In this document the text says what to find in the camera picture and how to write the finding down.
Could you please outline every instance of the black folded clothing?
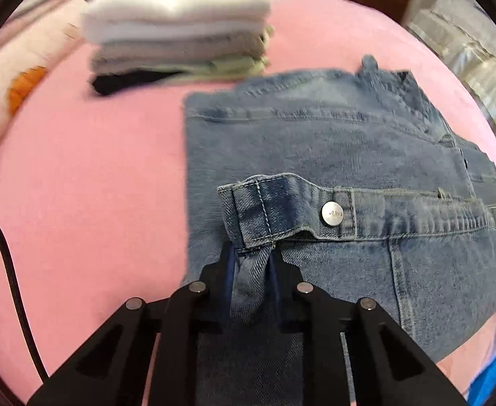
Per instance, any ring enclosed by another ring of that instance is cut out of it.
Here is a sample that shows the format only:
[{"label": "black folded clothing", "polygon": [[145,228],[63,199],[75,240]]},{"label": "black folded clothing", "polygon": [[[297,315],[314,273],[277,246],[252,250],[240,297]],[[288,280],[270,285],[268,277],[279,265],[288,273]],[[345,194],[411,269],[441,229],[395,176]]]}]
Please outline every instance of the black folded clothing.
[{"label": "black folded clothing", "polygon": [[157,72],[153,70],[133,70],[124,74],[98,74],[92,81],[94,90],[103,96],[140,85],[152,84],[176,74],[185,72]]}]

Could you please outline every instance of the denim jeans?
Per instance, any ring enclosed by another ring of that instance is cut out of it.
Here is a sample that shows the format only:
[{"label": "denim jeans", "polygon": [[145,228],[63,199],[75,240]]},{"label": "denim jeans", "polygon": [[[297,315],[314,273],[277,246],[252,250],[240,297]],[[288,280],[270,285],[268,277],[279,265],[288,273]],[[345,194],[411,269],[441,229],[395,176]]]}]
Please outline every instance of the denim jeans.
[{"label": "denim jeans", "polygon": [[[200,406],[301,404],[301,339],[274,324],[274,244],[331,296],[369,296],[434,360],[496,311],[496,169],[410,72],[298,71],[186,100],[189,268],[236,248],[231,324],[199,345]],[[330,226],[334,201],[343,220]]]}]

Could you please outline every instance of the white pillow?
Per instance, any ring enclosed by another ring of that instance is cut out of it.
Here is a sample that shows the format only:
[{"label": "white pillow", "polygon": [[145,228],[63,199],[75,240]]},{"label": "white pillow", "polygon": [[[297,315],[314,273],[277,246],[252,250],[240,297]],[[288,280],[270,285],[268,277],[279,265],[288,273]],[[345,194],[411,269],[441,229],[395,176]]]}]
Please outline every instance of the white pillow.
[{"label": "white pillow", "polygon": [[0,138],[47,71],[82,42],[84,0],[68,0],[0,49]]},{"label": "white pillow", "polygon": [[30,10],[29,12],[24,13],[17,18],[9,19],[8,21],[6,21],[0,29],[0,48],[2,48],[4,44],[8,43],[14,37],[16,37],[34,21],[43,17],[66,1],[67,0],[48,0]]}]

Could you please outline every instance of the metal button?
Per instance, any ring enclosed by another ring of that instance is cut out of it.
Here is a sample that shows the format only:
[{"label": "metal button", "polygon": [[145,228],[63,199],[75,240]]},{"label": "metal button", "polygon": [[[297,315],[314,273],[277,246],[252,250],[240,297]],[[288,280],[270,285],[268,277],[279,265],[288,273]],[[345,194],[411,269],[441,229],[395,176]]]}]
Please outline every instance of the metal button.
[{"label": "metal button", "polygon": [[344,219],[344,210],[340,204],[329,201],[323,205],[321,215],[329,226],[338,226]]}]

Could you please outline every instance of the jeans waistband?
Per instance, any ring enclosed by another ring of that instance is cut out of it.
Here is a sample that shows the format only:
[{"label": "jeans waistband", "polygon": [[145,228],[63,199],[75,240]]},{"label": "jeans waistband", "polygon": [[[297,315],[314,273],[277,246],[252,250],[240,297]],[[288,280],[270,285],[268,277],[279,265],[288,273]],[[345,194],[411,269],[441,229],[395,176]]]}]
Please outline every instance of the jeans waistband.
[{"label": "jeans waistband", "polygon": [[[326,188],[283,173],[257,175],[217,188],[227,233],[237,248],[273,244],[302,231],[318,240],[376,240],[436,236],[495,225],[479,199],[401,189]],[[337,226],[322,218],[333,201],[343,210]]]}]

